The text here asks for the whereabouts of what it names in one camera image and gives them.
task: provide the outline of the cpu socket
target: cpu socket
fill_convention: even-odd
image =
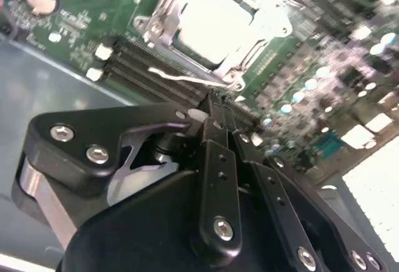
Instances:
[[[203,79],[242,80],[271,39],[292,25],[276,0],[159,0],[133,25],[145,42]]]

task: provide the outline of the screw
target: screw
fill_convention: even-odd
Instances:
[[[216,127],[217,129],[219,129],[219,130],[222,130],[223,129],[223,126],[220,124],[220,122],[218,122],[217,120],[215,120],[214,122],[213,122],[213,126],[214,127]]]
[[[98,145],[91,146],[86,151],[86,157],[93,163],[96,163],[99,165],[104,164],[109,159],[107,150]]]
[[[215,219],[213,222],[213,230],[223,241],[230,241],[233,239],[233,229],[225,219]]]
[[[157,22],[151,27],[151,32],[154,34],[159,34],[162,31],[162,25]]]
[[[247,137],[247,135],[240,134],[239,137],[240,137],[245,143],[248,143],[248,142],[249,142],[249,138]]]
[[[186,114],[180,112],[180,111],[176,111],[176,116],[179,117],[180,119],[185,119],[186,118]]]
[[[368,261],[376,268],[377,270],[381,270],[380,264],[377,262],[377,260],[370,254],[366,254]]]
[[[51,137],[57,141],[68,142],[75,137],[74,131],[65,125],[56,125],[50,129]]]
[[[284,167],[284,163],[279,158],[274,158],[274,163],[276,163],[280,168]]]
[[[316,271],[316,261],[313,256],[302,246],[298,248],[299,260],[309,271]]]
[[[355,264],[358,265],[360,269],[367,270],[366,262],[363,260],[363,258],[360,255],[357,254],[356,251],[352,250],[350,255],[352,256],[352,259],[355,262]]]

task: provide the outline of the mounting hole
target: mounting hole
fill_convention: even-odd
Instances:
[[[220,162],[226,163],[227,159],[224,155],[219,155]]]
[[[272,177],[268,177],[267,181],[269,181],[269,183],[271,183],[272,185],[276,184],[276,181]]]
[[[227,175],[224,174],[224,172],[222,172],[222,171],[220,171],[220,172],[218,173],[218,177],[219,177],[221,180],[227,180]]]
[[[286,202],[281,197],[277,197],[277,202],[280,204],[280,206],[285,206],[286,205]]]
[[[186,118],[186,114],[180,112],[180,111],[176,111],[176,116],[179,117],[180,119],[185,119]]]
[[[216,127],[216,128],[219,129],[219,130],[222,130],[222,129],[223,129],[223,125],[222,125],[220,122],[218,122],[217,120],[215,120],[215,121],[213,122],[213,126]]]

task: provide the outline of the metal lever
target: metal lever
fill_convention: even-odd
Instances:
[[[209,99],[206,110],[214,105]],[[237,171],[234,152],[228,148],[223,111],[218,120],[204,121],[199,148],[198,212],[191,233],[194,251],[211,266],[222,267],[237,257],[242,247]]]
[[[281,270],[328,271],[314,251],[277,173],[258,162],[259,154],[246,135],[237,131],[231,139],[237,166],[249,176],[249,186],[262,198],[281,242],[286,258]]]
[[[387,270],[376,252],[326,204],[303,175],[279,157],[268,160],[278,172],[297,214],[316,232],[320,252],[332,271]]]

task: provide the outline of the motherboard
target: motherboard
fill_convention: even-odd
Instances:
[[[321,183],[397,135],[399,0],[1,0],[3,40],[140,102],[223,96]]]

